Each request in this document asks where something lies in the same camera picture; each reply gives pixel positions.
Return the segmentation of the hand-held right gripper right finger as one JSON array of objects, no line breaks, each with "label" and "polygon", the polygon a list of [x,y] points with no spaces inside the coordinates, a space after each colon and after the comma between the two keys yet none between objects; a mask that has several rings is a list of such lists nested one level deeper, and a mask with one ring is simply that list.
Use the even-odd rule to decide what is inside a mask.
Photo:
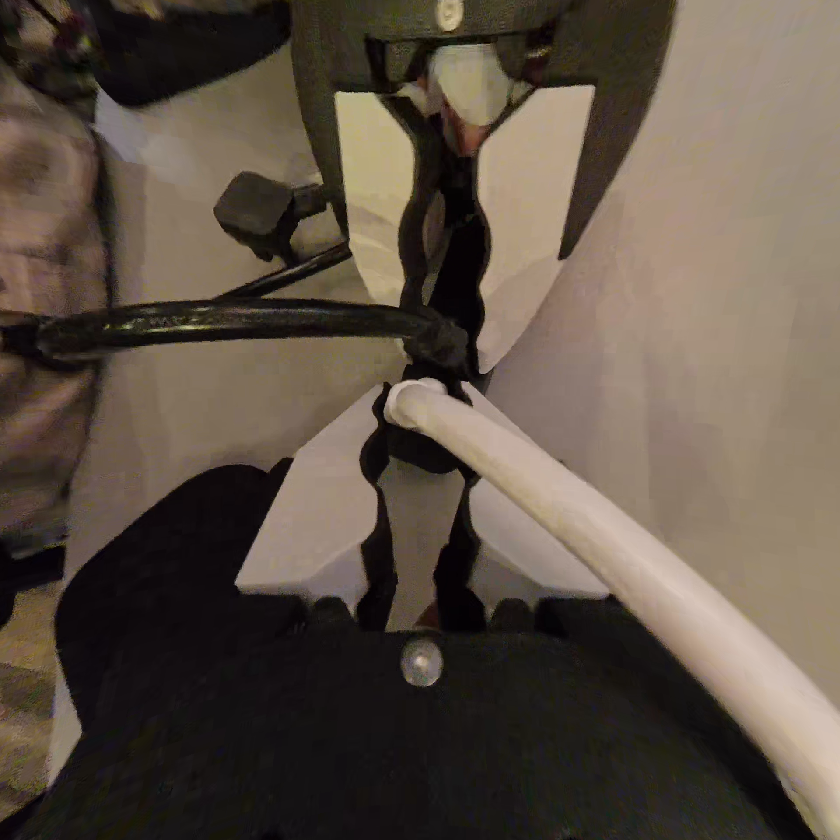
[{"label": "hand-held right gripper right finger", "polygon": [[458,465],[465,485],[434,570],[441,613],[493,613],[505,600],[601,600],[606,585],[488,480]]}]

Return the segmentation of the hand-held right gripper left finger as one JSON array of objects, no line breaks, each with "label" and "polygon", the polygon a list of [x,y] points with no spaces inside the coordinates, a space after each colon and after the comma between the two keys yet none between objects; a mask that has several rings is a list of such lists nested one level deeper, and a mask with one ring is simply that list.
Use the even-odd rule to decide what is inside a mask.
[{"label": "hand-held right gripper left finger", "polygon": [[298,450],[238,573],[241,592],[390,610],[396,569],[379,486],[390,390],[370,389]]}]

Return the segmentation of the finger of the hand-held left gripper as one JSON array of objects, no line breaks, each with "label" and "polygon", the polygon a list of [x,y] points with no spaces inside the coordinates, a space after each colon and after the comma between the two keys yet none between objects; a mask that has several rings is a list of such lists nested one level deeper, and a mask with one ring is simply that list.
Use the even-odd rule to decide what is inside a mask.
[{"label": "finger of the hand-held left gripper", "polygon": [[594,86],[537,89],[481,145],[477,198],[489,232],[476,337],[480,374],[513,348],[557,279]]},{"label": "finger of the hand-held left gripper", "polygon": [[403,218],[414,199],[417,133],[434,101],[424,88],[393,94],[340,91],[338,125],[350,251],[373,303],[416,312],[427,272],[424,243],[401,251]]}]

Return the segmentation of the person's left forearm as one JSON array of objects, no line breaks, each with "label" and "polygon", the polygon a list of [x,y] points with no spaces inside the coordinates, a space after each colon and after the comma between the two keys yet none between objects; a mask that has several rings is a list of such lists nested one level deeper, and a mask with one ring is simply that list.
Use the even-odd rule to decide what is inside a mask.
[{"label": "person's left forearm", "polygon": [[76,2],[95,33],[100,89],[128,108],[248,69],[291,34],[288,2]]}]

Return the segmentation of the black dimpled round pad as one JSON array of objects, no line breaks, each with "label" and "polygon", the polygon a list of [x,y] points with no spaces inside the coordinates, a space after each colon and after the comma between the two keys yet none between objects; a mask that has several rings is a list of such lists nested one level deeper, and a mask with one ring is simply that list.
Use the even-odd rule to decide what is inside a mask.
[{"label": "black dimpled round pad", "polygon": [[293,463],[226,465],[157,501],[76,573],[56,612],[59,663],[83,733],[127,706],[122,680],[150,683],[216,646],[247,649],[303,623],[290,595],[247,595],[236,579]]}]

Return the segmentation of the person's grey clothing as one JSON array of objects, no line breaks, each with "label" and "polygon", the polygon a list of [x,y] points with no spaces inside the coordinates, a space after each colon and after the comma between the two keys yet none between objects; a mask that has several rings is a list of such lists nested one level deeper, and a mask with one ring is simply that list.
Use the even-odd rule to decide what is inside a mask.
[{"label": "person's grey clothing", "polygon": [[[68,2],[2,2],[2,325],[109,299],[91,58]],[[51,370],[2,345],[1,537],[15,560],[67,539],[97,385],[95,366]]]}]

